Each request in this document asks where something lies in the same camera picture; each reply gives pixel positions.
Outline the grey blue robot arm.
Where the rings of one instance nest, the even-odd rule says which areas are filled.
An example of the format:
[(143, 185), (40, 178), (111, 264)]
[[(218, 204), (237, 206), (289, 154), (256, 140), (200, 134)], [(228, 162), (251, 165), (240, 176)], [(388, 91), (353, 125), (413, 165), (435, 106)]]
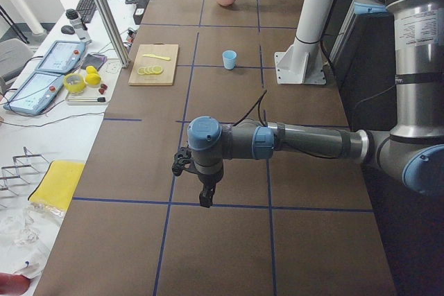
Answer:
[(423, 195), (443, 194), (443, 0), (355, 0), (355, 13), (394, 17), (397, 123), (389, 131), (313, 128), (239, 121), (222, 125), (209, 116), (187, 128), (174, 175), (196, 174), (200, 205), (212, 206), (227, 159), (270, 159), (295, 151), (370, 164)]

